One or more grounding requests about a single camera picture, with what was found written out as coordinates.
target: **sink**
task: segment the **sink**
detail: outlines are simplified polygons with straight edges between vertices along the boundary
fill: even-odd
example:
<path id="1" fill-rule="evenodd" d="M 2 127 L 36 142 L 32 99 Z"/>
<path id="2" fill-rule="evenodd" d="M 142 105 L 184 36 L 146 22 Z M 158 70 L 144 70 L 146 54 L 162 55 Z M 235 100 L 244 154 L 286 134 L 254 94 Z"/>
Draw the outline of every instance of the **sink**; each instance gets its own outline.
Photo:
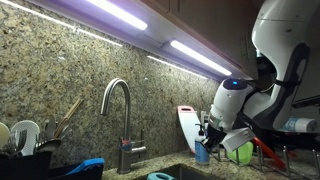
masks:
<path id="1" fill-rule="evenodd" d="M 202 174 L 198 170 L 188 167 L 186 165 L 177 164 L 160 171 L 161 173 L 166 173 L 177 180 L 212 180 L 212 179 L 223 179 L 214 175 Z M 147 176 L 139 177 L 136 180 L 146 180 Z"/>

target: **dish drying rack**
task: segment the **dish drying rack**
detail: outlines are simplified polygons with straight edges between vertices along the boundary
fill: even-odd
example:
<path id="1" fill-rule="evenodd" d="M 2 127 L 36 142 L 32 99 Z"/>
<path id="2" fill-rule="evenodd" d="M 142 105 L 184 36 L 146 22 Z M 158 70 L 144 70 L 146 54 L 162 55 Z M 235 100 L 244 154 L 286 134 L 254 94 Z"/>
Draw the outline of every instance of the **dish drying rack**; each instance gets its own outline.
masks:
<path id="1" fill-rule="evenodd" d="M 224 156 L 221 156 L 221 148 L 220 146 L 217 147 L 217 153 L 213 154 L 213 157 L 218 161 L 218 162 L 233 162 L 237 164 L 238 166 L 252 166 L 255 169 L 257 169 L 260 172 L 271 172 L 275 171 L 289 179 L 310 179 L 310 180 L 319 180 L 320 179 L 320 154 L 316 150 L 312 150 L 313 154 L 313 159 L 314 159 L 314 164 L 315 164 L 315 170 L 316 174 L 307 174 L 301 171 L 297 171 L 295 169 L 292 169 L 290 167 L 290 161 L 288 157 L 288 150 L 287 147 L 283 147 L 283 157 L 284 157 L 284 163 L 285 167 L 282 169 L 277 168 L 275 166 L 271 166 L 270 164 L 266 163 L 262 148 L 260 146 L 256 146 L 257 148 L 257 160 L 258 164 L 252 163 L 252 161 L 249 164 L 242 164 L 239 162 L 239 152 L 238 149 L 236 149 L 236 160 L 230 159 L 227 156 L 227 151 L 224 149 Z"/>

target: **granite backsplash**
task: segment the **granite backsplash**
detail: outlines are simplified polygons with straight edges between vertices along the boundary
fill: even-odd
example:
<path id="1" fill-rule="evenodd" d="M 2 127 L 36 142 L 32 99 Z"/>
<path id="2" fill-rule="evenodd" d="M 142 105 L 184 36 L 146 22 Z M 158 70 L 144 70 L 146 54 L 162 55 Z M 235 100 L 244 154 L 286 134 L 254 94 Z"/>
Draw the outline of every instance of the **granite backsplash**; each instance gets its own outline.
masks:
<path id="1" fill-rule="evenodd" d="M 106 169 L 116 167 L 125 114 L 119 87 L 108 116 L 100 115 L 105 88 L 116 77 L 129 85 L 131 137 L 139 140 L 140 130 L 145 130 L 145 158 L 187 149 L 177 106 L 208 111 L 218 81 L 148 59 L 152 54 L 145 50 L 26 1 L 14 2 L 123 45 L 76 33 L 0 3 L 0 121 L 11 127 L 21 120 L 33 120 L 43 130 L 46 119 L 62 120 L 77 99 L 83 99 L 71 117 L 71 131 L 54 153 L 52 167 L 93 157 L 105 158 Z"/>

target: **white robot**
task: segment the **white robot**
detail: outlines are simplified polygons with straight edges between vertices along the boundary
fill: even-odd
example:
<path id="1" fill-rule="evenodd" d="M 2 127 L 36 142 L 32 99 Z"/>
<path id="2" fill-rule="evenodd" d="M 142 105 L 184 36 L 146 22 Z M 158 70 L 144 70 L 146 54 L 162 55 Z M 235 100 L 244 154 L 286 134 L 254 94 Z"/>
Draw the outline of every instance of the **white robot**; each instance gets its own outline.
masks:
<path id="1" fill-rule="evenodd" d="M 319 3 L 264 1 L 252 41 L 277 71 L 272 93 L 256 92 L 245 80 L 224 80 L 210 110 L 208 139 L 203 142 L 207 150 L 221 143 L 227 151 L 233 151 L 255 136 L 250 128 L 232 129 L 240 111 L 262 129 L 279 129 L 287 122 L 310 54 L 305 42 L 307 25 Z"/>

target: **kitchen faucet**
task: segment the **kitchen faucet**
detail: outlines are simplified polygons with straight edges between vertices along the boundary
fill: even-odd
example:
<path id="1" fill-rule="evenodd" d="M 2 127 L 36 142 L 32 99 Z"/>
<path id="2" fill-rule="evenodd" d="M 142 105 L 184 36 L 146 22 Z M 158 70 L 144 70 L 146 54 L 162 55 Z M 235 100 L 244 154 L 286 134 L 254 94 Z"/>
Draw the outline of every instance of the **kitchen faucet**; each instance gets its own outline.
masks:
<path id="1" fill-rule="evenodd" d="M 125 111 L 126 116 L 125 116 L 125 120 L 124 120 L 124 133 L 123 133 L 123 137 L 120 138 L 119 163 L 118 163 L 117 172 L 119 174 L 125 174 L 125 173 L 128 173 L 131 171 L 131 158 L 132 157 L 139 157 L 140 153 L 145 152 L 147 148 L 145 146 L 142 146 L 143 145 L 142 143 L 141 143 L 141 147 L 132 148 L 132 143 L 130 141 L 130 104 L 131 104 L 131 99 L 130 99 L 129 87 L 124 80 L 122 80 L 120 78 L 115 78 L 112 81 L 110 81 L 110 83 L 108 84 L 108 86 L 104 92 L 100 114 L 103 116 L 107 115 L 111 95 L 112 95 L 113 89 L 117 85 L 120 85 L 124 91 L 125 108 L 126 108 L 126 111 Z"/>

